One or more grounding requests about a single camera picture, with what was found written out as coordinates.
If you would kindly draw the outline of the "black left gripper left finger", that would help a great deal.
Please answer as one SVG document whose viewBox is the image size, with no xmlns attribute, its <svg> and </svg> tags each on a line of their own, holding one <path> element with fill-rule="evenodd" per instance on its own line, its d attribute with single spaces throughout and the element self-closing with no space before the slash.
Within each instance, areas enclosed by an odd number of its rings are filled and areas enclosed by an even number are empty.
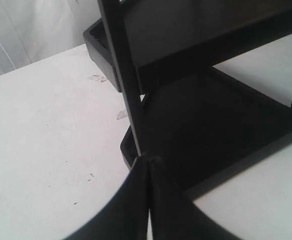
<svg viewBox="0 0 292 240">
<path fill-rule="evenodd" d="M 110 201 L 67 240 L 146 240 L 149 219 L 148 162 L 133 166 Z"/>
</svg>

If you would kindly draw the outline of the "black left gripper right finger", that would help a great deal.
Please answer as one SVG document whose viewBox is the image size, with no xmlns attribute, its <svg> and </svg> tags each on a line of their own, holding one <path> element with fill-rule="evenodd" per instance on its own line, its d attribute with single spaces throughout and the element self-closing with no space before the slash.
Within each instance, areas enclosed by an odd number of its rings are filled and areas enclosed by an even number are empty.
<svg viewBox="0 0 292 240">
<path fill-rule="evenodd" d="M 154 240 L 237 240 L 205 215 L 179 189 L 163 161 L 152 157 L 148 162 L 151 197 L 150 215 Z"/>
</svg>

